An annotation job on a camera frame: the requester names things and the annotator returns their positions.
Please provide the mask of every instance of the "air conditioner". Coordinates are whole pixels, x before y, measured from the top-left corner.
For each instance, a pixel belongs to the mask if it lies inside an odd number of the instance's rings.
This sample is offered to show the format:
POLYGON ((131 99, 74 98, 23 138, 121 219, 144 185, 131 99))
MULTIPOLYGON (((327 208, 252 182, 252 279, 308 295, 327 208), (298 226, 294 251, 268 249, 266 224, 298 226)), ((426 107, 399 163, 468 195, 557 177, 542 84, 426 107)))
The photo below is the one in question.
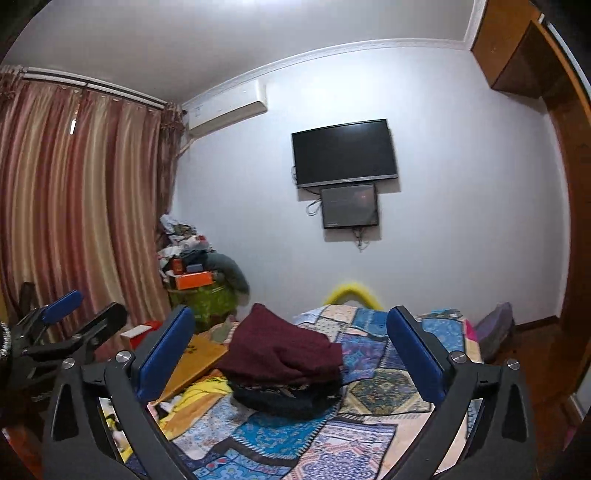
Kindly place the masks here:
POLYGON ((216 95, 189 110, 189 135, 201 138, 267 111, 265 86, 252 80, 216 95))

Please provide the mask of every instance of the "wooden floor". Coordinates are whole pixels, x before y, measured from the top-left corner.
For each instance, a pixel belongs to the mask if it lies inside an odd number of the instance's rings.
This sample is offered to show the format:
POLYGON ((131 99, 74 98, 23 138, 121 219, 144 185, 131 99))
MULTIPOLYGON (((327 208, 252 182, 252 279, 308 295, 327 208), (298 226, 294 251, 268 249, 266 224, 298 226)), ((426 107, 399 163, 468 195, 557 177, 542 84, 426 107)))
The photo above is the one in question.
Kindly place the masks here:
POLYGON ((521 364, 534 409, 540 477, 564 447, 569 428, 564 402, 572 393, 585 346, 584 339, 567 336, 555 323, 515 333, 496 356, 498 365, 508 358, 521 364))

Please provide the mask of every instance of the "wooden cabinet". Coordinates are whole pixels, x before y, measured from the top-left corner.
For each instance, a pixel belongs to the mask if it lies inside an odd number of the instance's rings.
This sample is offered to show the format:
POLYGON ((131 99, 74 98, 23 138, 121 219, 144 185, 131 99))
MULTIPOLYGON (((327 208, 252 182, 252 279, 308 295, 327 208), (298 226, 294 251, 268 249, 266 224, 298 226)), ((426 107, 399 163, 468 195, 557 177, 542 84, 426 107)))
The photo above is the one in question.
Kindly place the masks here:
POLYGON ((509 63, 534 12, 527 0, 488 0, 472 53, 491 87, 509 63))
POLYGON ((473 54, 489 85, 542 97, 569 186, 570 262, 561 326, 591 336, 591 106, 568 58, 527 0, 489 0, 473 54))

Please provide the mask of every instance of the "crown molding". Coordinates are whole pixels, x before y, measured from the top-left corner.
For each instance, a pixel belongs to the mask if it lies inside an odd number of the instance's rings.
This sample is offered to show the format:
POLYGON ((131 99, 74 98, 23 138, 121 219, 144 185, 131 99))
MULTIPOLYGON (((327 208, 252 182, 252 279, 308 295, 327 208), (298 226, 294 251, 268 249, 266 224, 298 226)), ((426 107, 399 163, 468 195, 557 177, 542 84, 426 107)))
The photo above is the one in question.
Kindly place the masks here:
MULTIPOLYGON (((474 9, 472 10, 470 21, 472 21, 473 16, 474 9)), ((266 75, 286 67, 291 67, 292 65, 296 65, 305 61, 321 59, 323 57, 330 57, 332 55, 339 55, 341 53, 350 53, 353 51, 400 47, 452 48, 454 50, 466 50, 466 43, 465 41, 461 40, 438 40, 435 38, 388 38, 385 40, 367 40, 346 43, 343 45, 335 45, 333 47, 319 48, 318 50, 312 50, 299 55, 288 57, 283 60, 274 61, 273 63, 253 69, 250 72, 242 73, 233 79, 220 83, 219 85, 216 85, 215 87, 212 87, 209 90, 196 95, 187 102, 184 102, 183 108, 185 110, 191 110, 199 106, 204 101, 209 100, 210 98, 219 95, 230 88, 234 88, 241 83, 250 82, 251 80, 259 78, 262 75, 266 75)))
POLYGON ((468 28, 466 29, 466 35, 464 35, 464 45, 466 46, 466 50, 471 50, 474 45, 485 10, 486 0, 474 0, 472 13, 470 15, 470 20, 468 21, 468 28))

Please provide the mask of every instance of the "curtain rod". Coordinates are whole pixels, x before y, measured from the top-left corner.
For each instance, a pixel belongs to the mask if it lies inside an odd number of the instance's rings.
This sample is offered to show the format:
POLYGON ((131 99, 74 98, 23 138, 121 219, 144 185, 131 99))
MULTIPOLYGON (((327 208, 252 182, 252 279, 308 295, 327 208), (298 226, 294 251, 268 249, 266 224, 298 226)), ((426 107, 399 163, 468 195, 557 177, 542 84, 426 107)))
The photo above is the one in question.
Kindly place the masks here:
POLYGON ((66 83, 68 85, 76 85, 80 87, 87 87, 100 92, 110 93, 120 97, 128 98, 135 102, 144 103, 155 108, 163 109, 166 101, 160 98, 146 95, 145 93, 132 90, 121 85, 105 82, 103 80, 78 75, 75 73, 60 72, 59 70, 41 69, 37 67, 23 68, 23 78, 30 80, 49 80, 52 82, 66 83))

